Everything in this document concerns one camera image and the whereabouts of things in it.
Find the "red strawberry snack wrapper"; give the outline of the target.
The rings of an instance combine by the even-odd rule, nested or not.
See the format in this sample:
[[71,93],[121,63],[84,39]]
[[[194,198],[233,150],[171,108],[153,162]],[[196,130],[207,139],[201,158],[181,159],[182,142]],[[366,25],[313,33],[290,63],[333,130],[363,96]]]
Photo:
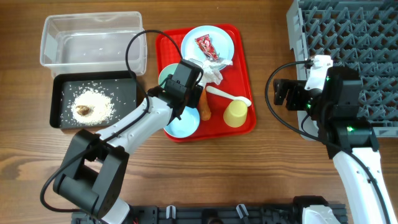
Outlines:
[[219,60],[219,54],[211,43],[210,35],[206,34],[195,39],[195,43],[209,60]]

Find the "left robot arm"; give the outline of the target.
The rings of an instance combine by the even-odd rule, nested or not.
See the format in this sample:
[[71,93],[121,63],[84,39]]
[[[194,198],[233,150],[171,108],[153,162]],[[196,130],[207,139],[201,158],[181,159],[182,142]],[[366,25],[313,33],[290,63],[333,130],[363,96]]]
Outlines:
[[92,133],[77,132],[60,168],[46,181],[59,196],[101,223],[134,223],[132,207],[120,198],[130,155],[156,131],[198,104],[203,87],[167,80],[144,92],[144,101],[116,124]]

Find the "light blue bowl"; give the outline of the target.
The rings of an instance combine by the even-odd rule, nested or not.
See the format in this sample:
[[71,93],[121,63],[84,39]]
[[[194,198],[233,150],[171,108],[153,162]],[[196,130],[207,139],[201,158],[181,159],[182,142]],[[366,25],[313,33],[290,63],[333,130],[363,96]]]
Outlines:
[[196,108],[185,107],[180,119],[174,118],[164,131],[174,138],[191,136],[199,127],[200,115]]

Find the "brown food scrap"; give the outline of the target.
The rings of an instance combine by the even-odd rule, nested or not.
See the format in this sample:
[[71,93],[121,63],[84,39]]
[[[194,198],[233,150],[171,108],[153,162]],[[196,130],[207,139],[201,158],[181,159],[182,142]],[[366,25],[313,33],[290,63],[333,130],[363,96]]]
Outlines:
[[92,114],[92,109],[86,105],[78,105],[76,106],[76,113],[80,116],[89,116]]

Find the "mint green bowl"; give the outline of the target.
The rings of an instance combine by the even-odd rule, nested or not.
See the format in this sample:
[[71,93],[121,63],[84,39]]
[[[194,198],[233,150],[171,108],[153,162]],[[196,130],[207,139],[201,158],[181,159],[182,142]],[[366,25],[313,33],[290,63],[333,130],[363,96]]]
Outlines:
[[159,85],[164,88],[165,87],[165,79],[169,76],[169,75],[173,75],[176,68],[177,68],[178,64],[177,63],[173,63],[170,64],[168,66],[166,66],[159,74],[158,77],[158,82]]

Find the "white rice pile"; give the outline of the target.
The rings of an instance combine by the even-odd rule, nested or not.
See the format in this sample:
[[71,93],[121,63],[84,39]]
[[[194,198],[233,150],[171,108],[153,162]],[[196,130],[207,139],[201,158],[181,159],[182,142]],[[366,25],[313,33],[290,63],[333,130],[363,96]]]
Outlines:
[[[108,124],[114,117],[116,109],[113,93],[106,93],[102,82],[77,81],[66,82],[61,91],[60,127],[97,126]],[[86,105],[92,109],[89,116],[76,113],[76,106]]]

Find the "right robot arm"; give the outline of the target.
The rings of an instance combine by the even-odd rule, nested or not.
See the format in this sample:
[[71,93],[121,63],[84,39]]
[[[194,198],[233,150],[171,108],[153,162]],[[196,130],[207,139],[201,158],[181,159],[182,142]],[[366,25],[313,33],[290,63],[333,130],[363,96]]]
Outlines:
[[326,146],[343,182],[355,223],[397,223],[381,169],[381,155],[370,122],[357,116],[362,81],[348,67],[323,72],[321,88],[308,90],[308,81],[276,79],[273,71],[265,89],[274,89],[268,107],[285,104],[288,110],[304,110],[318,126],[317,136],[301,131],[271,114],[294,132]]

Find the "white tissue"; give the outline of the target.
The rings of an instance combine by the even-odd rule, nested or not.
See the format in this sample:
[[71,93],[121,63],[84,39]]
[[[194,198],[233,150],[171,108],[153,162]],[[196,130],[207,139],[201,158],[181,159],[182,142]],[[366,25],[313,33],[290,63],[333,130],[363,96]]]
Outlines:
[[206,59],[202,65],[204,74],[198,84],[203,87],[205,87],[207,83],[215,83],[216,85],[219,85],[223,80],[220,70],[232,64],[233,62],[227,59]]

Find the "orange carrot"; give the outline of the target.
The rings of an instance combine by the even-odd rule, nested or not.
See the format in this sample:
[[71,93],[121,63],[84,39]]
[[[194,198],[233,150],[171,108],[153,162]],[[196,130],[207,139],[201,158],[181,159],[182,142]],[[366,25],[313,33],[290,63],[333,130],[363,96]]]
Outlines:
[[201,95],[200,95],[200,100],[198,102],[198,111],[200,114],[200,118],[203,121],[208,121],[211,118],[211,111],[208,106],[208,101],[207,101],[207,96],[206,96],[206,90],[203,89]]

